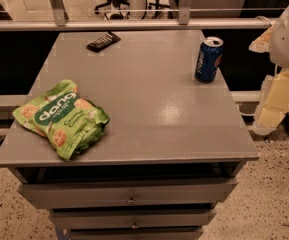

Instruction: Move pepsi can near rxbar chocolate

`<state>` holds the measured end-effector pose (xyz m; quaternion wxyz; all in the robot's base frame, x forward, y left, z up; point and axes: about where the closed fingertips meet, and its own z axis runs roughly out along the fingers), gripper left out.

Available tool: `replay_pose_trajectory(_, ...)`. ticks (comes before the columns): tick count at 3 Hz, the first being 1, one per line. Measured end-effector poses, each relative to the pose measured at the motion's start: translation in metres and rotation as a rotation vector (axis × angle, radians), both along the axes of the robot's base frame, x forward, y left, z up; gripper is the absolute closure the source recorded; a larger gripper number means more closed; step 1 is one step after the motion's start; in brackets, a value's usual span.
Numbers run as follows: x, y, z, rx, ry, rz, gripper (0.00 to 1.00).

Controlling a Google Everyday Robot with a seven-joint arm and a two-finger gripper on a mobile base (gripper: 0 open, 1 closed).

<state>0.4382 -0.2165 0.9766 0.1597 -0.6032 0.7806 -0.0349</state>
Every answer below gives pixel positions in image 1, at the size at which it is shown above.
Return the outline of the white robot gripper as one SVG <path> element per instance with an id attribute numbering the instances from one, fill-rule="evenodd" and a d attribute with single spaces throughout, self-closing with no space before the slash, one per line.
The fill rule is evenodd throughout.
<path id="1" fill-rule="evenodd" d="M 256 53 L 270 51 L 270 60 L 285 67 L 276 76 L 265 77 L 255 110 L 252 131 L 257 135 L 269 135 L 289 112 L 289 6 L 273 27 L 251 42 L 249 50 Z"/>

